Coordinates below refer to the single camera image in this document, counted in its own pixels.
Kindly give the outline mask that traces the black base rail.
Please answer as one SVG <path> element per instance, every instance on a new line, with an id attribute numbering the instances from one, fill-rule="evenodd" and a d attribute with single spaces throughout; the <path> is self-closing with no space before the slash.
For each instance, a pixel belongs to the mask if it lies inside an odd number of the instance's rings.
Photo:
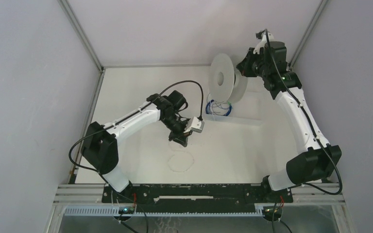
<path id="1" fill-rule="evenodd" d="M 152 211 L 225 211 L 249 210 L 254 205 L 292 203 L 292 191 L 271 191 L 258 183 L 218 184 L 130 184 L 122 192 L 106 185 L 102 203 L 139 205 L 140 210 Z"/>

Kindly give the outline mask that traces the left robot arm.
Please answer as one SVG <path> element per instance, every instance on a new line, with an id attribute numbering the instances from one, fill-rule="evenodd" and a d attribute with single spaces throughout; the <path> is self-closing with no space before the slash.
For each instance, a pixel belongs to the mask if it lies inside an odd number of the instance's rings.
<path id="1" fill-rule="evenodd" d="M 188 103 L 176 90 L 168 96 L 153 94 L 140 108 L 120 119 L 89 125 L 81 154 L 114 189 L 113 195 L 120 202 L 129 201 L 133 193 L 131 182 L 119 168 L 119 145 L 142 128 L 161 121 L 170 131 L 169 141 L 186 147 L 192 132 L 187 130 L 190 119 L 178 116 L 182 106 Z"/>

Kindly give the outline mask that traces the white cable spool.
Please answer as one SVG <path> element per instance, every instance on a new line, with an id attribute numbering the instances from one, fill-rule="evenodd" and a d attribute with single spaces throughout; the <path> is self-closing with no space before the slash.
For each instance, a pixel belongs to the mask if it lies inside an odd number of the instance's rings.
<path id="1" fill-rule="evenodd" d="M 208 76 L 209 93 L 217 102 L 239 102 L 247 89 L 248 79 L 235 68 L 230 57 L 220 53 L 213 59 Z"/>

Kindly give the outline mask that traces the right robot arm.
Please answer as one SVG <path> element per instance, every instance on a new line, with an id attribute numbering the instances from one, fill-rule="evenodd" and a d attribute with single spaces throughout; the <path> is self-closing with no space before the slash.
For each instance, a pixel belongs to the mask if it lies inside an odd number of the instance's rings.
<path id="1" fill-rule="evenodd" d="M 341 149 L 331 145 L 319 129 L 297 74 L 287 71 L 286 53 L 283 42 L 264 40 L 249 48 L 237 65 L 242 76 L 262 78 L 264 87 L 289 121 L 296 141 L 297 155 L 286 162 L 284 169 L 263 178 L 262 198 L 273 202 L 280 197 L 281 190 L 301 185 L 339 195 L 343 188 L 337 168 Z"/>

